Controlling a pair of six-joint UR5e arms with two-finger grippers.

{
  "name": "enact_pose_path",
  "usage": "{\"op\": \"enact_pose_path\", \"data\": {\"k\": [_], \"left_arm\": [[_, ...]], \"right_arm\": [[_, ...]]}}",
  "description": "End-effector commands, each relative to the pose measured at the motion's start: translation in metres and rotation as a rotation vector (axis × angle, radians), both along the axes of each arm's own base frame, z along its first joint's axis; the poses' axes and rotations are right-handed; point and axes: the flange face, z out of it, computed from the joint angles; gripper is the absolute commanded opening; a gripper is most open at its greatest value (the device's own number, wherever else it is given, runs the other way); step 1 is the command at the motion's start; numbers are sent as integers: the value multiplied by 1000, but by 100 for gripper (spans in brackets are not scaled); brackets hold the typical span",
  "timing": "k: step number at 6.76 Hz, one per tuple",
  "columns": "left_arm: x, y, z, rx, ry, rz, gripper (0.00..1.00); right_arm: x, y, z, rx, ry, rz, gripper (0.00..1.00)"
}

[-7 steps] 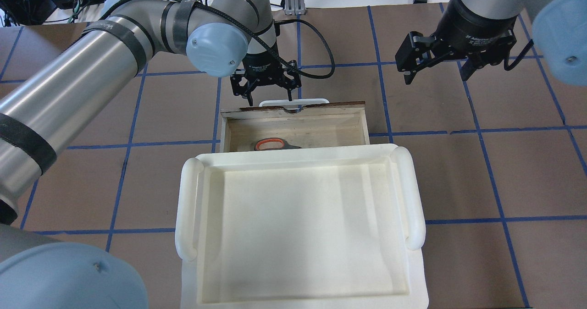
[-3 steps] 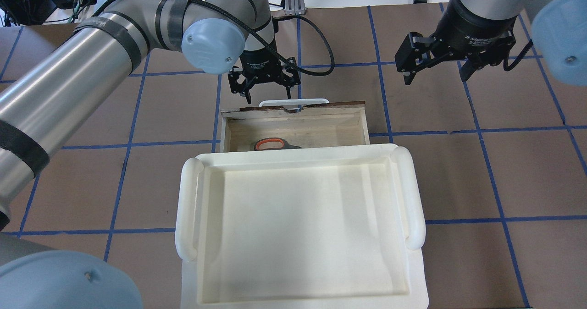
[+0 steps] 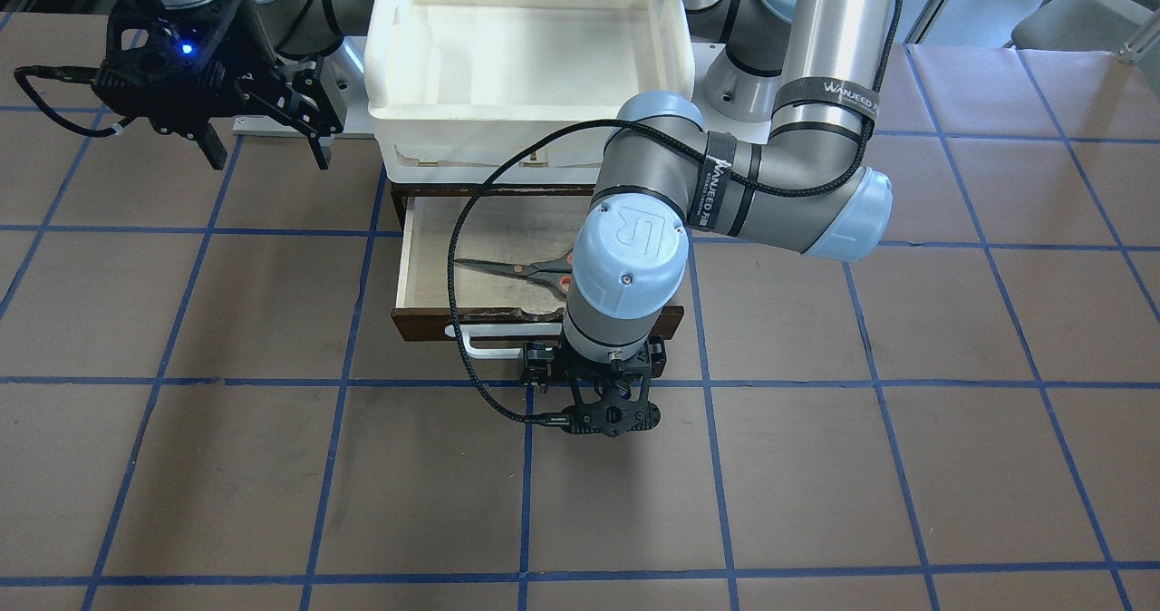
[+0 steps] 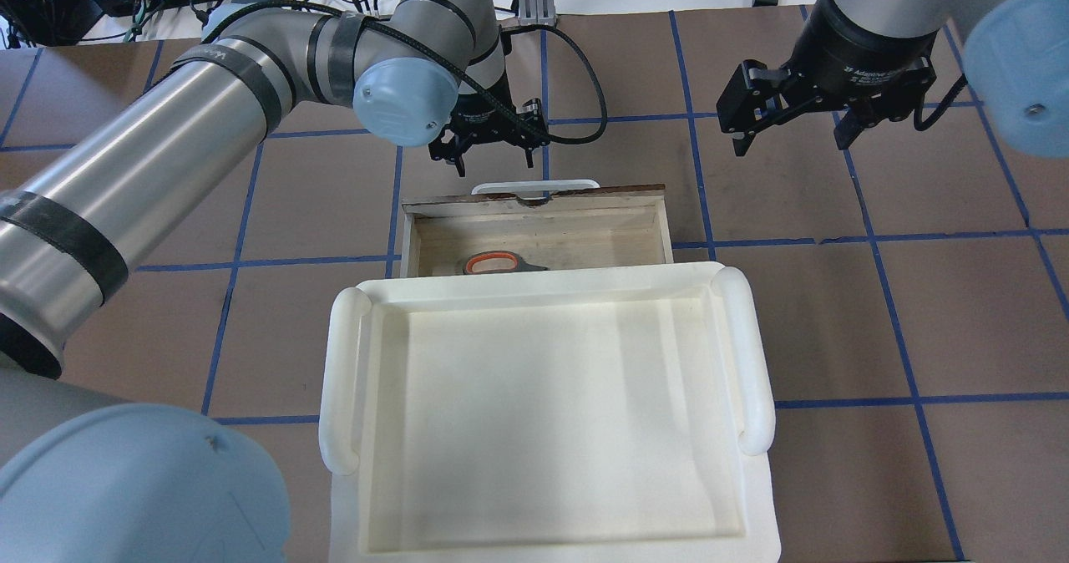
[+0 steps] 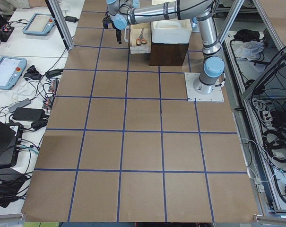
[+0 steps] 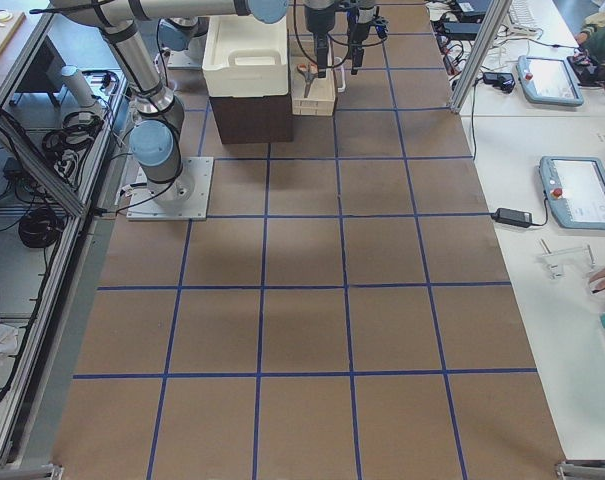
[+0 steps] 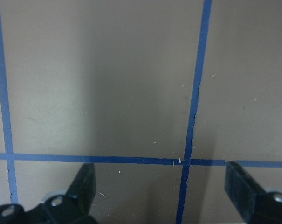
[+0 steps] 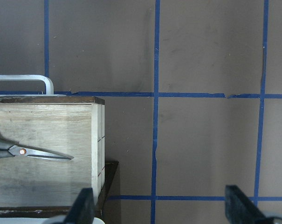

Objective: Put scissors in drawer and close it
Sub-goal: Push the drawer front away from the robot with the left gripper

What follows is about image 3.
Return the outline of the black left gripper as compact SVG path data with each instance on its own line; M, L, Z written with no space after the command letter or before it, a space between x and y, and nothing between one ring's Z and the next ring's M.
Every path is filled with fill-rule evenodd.
M519 356L519 381L550 388L567 385L573 403L561 412L532 414L535 424L571 434L600 432L618 437L654 429L662 413L648 400L653 377L667 363L664 339L650 337L633 356L604 364L585 358L561 342L530 340Z

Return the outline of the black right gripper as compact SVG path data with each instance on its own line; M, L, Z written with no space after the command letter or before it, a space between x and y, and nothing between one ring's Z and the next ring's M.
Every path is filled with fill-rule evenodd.
M166 7L119 0L94 90L114 112L146 118L160 132L193 136L213 170L227 150L212 118L264 115L309 136L320 170L329 170L343 130L343 96L324 82L324 59L280 64L256 0L206 0Z

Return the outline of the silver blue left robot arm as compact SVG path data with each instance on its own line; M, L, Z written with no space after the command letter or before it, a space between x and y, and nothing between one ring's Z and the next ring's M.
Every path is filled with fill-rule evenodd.
M559 342L522 352L523 383L567 385L572 401L520 422L612 437L658 424L648 388L664 342L652 330L693 230L838 261L865 257L884 234L894 194L863 158L902 0L796 0L790 20L755 3L768 32L733 48L780 80L768 138L709 131L670 92L622 107L567 263Z

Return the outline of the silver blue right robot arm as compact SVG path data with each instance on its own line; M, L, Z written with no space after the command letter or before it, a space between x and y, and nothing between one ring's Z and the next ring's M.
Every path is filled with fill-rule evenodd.
M304 136L326 169L345 128L345 79L332 56L365 36L374 0L117 0L92 90L114 112L227 150L212 121L262 116Z

